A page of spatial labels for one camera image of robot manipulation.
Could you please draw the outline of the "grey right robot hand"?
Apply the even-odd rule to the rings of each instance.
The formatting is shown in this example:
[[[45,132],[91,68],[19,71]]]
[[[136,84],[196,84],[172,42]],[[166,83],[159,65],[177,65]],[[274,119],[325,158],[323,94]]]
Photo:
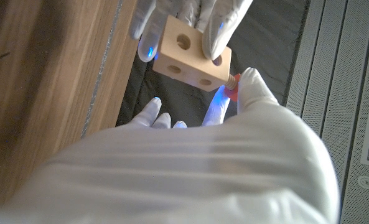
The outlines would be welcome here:
[[[128,124],[43,163],[0,208],[0,223],[337,223],[324,143],[281,106],[255,68],[237,114],[218,90],[201,126],[171,124],[153,98]]]

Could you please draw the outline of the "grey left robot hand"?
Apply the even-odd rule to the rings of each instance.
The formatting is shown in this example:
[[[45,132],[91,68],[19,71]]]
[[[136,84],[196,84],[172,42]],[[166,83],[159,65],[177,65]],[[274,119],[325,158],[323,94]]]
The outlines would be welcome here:
[[[252,0],[138,0],[129,34],[138,40],[143,62],[156,56],[167,18],[173,16],[202,33],[202,51],[215,60],[227,46]]]

